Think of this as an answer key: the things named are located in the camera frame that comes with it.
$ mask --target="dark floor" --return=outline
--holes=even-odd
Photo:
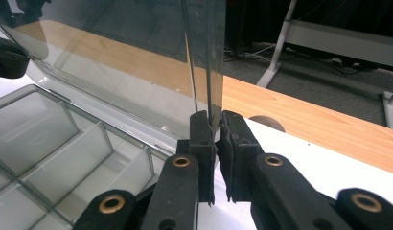
[[[271,59],[271,52],[265,54]],[[381,93],[393,92],[393,72],[343,67],[338,59],[319,60],[284,52],[268,89],[386,126]],[[256,84],[268,67],[262,58],[227,56],[224,75]]]

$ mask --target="cable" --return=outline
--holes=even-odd
[[[304,59],[315,60],[315,61],[317,61],[317,62],[319,62],[321,64],[324,64],[324,65],[326,65],[326,66],[328,66],[330,68],[333,68],[334,70],[336,70],[337,72],[339,72],[339,73],[341,73],[343,75],[354,75],[354,74],[357,74],[357,73],[359,73],[359,72],[361,72],[363,70],[363,68],[359,68],[357,71],[354,71],[354,72],[343,71],[343,70],[339,69],[338,67],[332,65],[331,63],[329,63],[329,62],[327,62],[325,60],[318,59],[316,57],[312,57],[312,56],[309,56],[309,55],[305,55],[305,54],[302,54],[302,53],[299,53],[299,52],[296,52],[296,51],[289,51],[289,52],[293,53],[293,55],[295,55],[297,58],[304,58]]]
[[[258,54],[260,54],[261,52],[266,51],[266,50],[269,50],[269,49],[274,48],[274,47],[275,47],[275,45],[270,45],[270,46],[265,47],[264,49],[262,49],[262,50],[260,50],[260,51],[257,51],[257,52],[255,52],[255,53],[253,53],[253,54],[249,54],[249,53],[245,53],[245,54],[247,54],[248,56],[254,56],[254,55],[258,55]]]
[[[289,61],[289,60],[296,59],[296,58],[298,58],[298,56],[292,56],[292,57],[289,57],[289,58],[278,58],[278,59],[282,60],[282,61]]]
[[[315,12],[316,10],[318,10],[318,8],[320,8],[324,3],[326,3],[326,1],[328,0],[323,0],[321,3],[319,3],[316,7],[314,7],[312,10],[310,10],[309,12],[307,12],[306,14],[304,14],[303,16],[299,17],[297,20],[300,21],[302,20],[304,17],[310,15],[311,13]]]
[[[267,62],[271,62],[269,59],[267,59],[267,58],[265,58],[265,57],[261,57],[261,56],[258,56],[258,55],[255,55],[255,54],[248,54],[247,56],[253,56],[253,57],[257,57],[258,59],[263,59],[263,60],[265,60],[265,61],[267,61]]]
[[[225,59],[223,62],[232,62],[235,60],[258,60],[258,59],[263,59],[264,57],[256,57],[256,58],[245,58],[245,57],[235,57],[233,59]]]
[[[325,19],[323,19],[319,24],[323,25],[329,18],[331,18],[342,6],[343,4],[345,4],[347,2],[347,0],[343,0],[342,3],[340,3],[340,5],[328,16],[325,17]]]

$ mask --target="clear plastic box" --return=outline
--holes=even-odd
[[[0,99],[0,230],[71,229],[95,196],[153,176],[150,147],[61,98],[29,85]]]

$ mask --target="white metal stand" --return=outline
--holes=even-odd
[[[393,128],[393,93],[384,92],[382,100],[387,126]]]
[[[292,14],[295,10],[296,3],[297,0],[291,0],[291,2],[289,3],[289,11],[287,12],[286,18],[284,18],[283,27],[281,28],[280,35],[278,36],[274,55],[271,59],[270,66],[259,79],[259,82],[257,82],[257,85],[259,86],[266,88],[270,84],[271,80],[274,78],[275,73],[277,73],[277,70],[280,67],[280,64],[278,63],[278,58],[280,57],[284,42],[286,41],[286,37],[289,32],[289,24],[291,22]]]

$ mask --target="white surface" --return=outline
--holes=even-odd
[[[341,189],[361,188],[393,204],[393,173],[256,122],[246,121],[265,152],[287,157],[317,191],[336,198]]]
[[[256,229],[250,216],[250,203],[227,202],[226,185],[220,172],[220,164],[215,168],[215,205],[199,204],[198,229]]]
[[[29,77],[27,77],[27,75],[25,75],[23,78],[16,79],[16,80],[8,80],[8,79],[0,78],[0,98],[28,84],[35,84],[35,82],[31,80]]]

